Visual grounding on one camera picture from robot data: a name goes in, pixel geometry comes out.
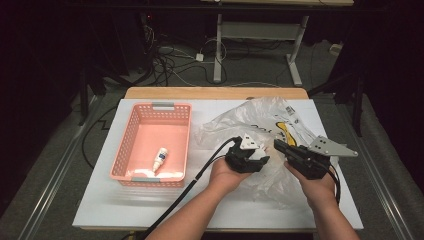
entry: black plastic component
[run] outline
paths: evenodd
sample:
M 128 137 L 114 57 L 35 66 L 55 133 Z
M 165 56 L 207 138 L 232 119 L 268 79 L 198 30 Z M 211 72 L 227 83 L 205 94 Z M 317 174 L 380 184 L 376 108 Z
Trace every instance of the black plastic component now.
M 282 140 L 274 140 L 274 148 L 284 153 L 287 161 L 309 180 L 321 179 L 330 168 L 330 157 L 311 152 L 305 146 L 290 146 Z
M 233 171 L 239 173 L 253 173 L 261 171 L 262 167 L 268 162 L 269 156 L 260 159 L 251 159 L 255 149 L 241 149 L 242 138 L 238 137 L 234 146 L 230 147 L 225 155 L 225 161 Z

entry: clear plastic bag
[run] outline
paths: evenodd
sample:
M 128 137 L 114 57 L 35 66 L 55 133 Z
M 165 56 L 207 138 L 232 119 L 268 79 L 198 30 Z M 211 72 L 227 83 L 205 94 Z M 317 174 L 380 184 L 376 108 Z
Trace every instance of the clear plastic bag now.
M 215 149 L 245 133 L 266 149 L 270 159 L 242 185 L 253 189 L 256 198 L 275 200 L 280 208 L 305 206 L 299 181 L 284 167 L 284 154 L 274 149 L 275 138 L 296 146 L 307 146 L 315 139 L 296 111 L 280 97 L 253 99 L 201 125 L 194 137 L 200 148 Z

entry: white desk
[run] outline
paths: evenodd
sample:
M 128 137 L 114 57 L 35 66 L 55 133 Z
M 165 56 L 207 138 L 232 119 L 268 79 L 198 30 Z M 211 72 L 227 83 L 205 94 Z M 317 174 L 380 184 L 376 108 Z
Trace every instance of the white desk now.
M 192 129 L 211 121 L 219 114 L 239 106 L 245 100 L 122 100 L 108 137 L 78 208 L 73 226 L 97 230 L 142 230 L 148 228 L 179 196 L 182 189 L 124 187 L 109 178 L 109 171 L 121 140 L 132 104 L 142 101 L 175 101 L 192 104 Z M 305 125 L 317 135 L 326 135 L 318 112 L 312 100 L 289 100 L 299 113 Z M 196 150 L 191 137 L 189 143 L 186 184 L 197 174 L 213 151 Z M 355 229 L 363 225 L 348 190 L 343 174 L 341 177 L 342 198 L 340 208 Z M 188 196 L 180 203 L 185 204 L 202 190 L 208 181 L 206 171 Z M 220 231 L 272 231 L 308 232 L 314 231 L 315 223 L 309 207 L 278 209 L 272 201 L 254 201 L 251 191 L 239 188 L 229 194 L 219 205 L 208 230 Z

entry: person's right hand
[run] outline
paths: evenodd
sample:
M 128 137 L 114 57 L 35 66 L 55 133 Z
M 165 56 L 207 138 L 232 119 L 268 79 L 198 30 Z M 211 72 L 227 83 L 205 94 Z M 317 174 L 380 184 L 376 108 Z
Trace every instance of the person's right hand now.
M 334 180 L 328 173 L 322 179 L 308 180 L 287 161 L 284 162 L 284 166 L 299 179 L 303 193 L 313 211 L 323 210 L 327 207 L 338 207 L 334 196 Z

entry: wooden table edge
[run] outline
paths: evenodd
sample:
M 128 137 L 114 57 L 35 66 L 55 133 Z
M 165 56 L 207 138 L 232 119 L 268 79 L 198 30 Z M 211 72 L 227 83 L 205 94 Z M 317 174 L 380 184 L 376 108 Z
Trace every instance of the wooden table edge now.
M 126 99 L 240 100 L 259 97 L 309 99 L 303 88 L 131 87 L 125 94 Z

